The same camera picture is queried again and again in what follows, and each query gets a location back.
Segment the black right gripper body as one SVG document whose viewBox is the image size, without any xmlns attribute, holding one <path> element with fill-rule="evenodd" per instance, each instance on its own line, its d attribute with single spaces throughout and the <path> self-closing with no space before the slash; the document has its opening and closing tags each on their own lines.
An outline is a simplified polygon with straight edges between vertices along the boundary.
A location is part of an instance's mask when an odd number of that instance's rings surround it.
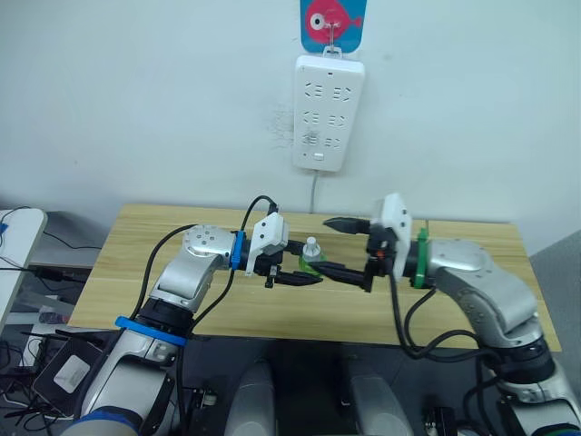
<svg viewBox="0 0 581 436">
<path fill-rule="evenodd" d="M 371 292 L 375 277 L 384 277 L 393 272 L 397 254 L 396 244 L 397 236 L 391 228 L 382 227 L 380 224 L 370 226 L 366 245 L 368 258 L 361 285 L 365 292 Z"/>
</svg>

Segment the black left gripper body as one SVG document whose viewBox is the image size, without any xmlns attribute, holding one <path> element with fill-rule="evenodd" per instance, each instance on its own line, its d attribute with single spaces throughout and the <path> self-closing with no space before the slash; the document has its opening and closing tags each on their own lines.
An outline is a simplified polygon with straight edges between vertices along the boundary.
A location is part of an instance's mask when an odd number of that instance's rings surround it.
<svg viewBox="0 0 581 436">
<path fill-rule="evenodd" d="M 290 285 L 290 276 L 281 270 L 285 246 L 275 247 L 274 253 L 260 254 L 254 264 L 253 272 L 264 277 L 264 287 L 271 289 L 275 283 Z"/>
</svg>

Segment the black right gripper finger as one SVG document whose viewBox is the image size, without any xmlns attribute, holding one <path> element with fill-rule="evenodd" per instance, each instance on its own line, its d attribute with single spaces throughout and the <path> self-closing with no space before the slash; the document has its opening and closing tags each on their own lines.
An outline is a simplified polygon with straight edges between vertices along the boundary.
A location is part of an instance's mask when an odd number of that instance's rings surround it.
<svg viewBox="0 0 581 436">
<path fill-rule="evenodd" d="M 342 263 L 328 261 L 314 262 L 311 264 L 311 268 L 318 274 L 335 282 L 343 282 L 360 288 L 363 287 L 364 272 L 347 268 Z"/>
<path fill-rule="evenodd" d="M 346 234 L 370 234 L 370 221 L 353 217 L 332 217 L 323 222 L 330 229 Z"/>
</svg>

